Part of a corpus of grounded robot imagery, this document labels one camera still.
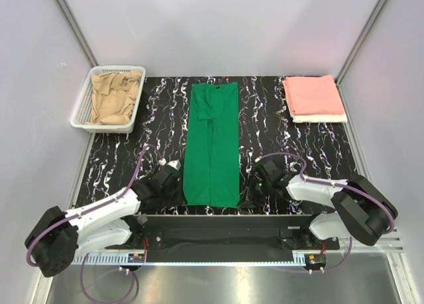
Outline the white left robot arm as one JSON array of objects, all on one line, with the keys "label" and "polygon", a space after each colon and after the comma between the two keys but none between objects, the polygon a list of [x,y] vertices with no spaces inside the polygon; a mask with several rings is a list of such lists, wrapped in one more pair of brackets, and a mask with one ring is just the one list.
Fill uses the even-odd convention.
[{"label": "white left robot arm", "polygon": [[76,258],[110,246],[140,243],[139,217],[165,205],[179,205],[181,166],[174,160],[156,173],[84,207],[49,208],[25,240],[27,262],[51,278]]}]

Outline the green t shirt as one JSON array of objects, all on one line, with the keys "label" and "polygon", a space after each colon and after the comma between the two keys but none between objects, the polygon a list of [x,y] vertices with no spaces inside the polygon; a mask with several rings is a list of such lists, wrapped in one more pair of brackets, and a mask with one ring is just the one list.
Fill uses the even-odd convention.
[{"label": "green t shirt", "polygon": [[183,176],[189,205],[238,205],[238,101],[237,82],[191,87]]}]

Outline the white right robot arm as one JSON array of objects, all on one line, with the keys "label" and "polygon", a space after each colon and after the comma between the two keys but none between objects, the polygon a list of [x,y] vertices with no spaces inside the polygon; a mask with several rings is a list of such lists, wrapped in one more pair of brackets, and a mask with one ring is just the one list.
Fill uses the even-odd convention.
[{"label": "white right robot arm", "polygon": [[266,197],[273,197],[334,209],[333,213],[313,216],[307,224],[306,232],[319,241],[349,236],[373,246],[394,229],[398,210],[364,176],[336,180],[310,177],[304,174],[304,159],[298,173],[289,173],[275,163],[273,156],[275,153],[255,160],[248,189],[251,203],[260,205]]}]

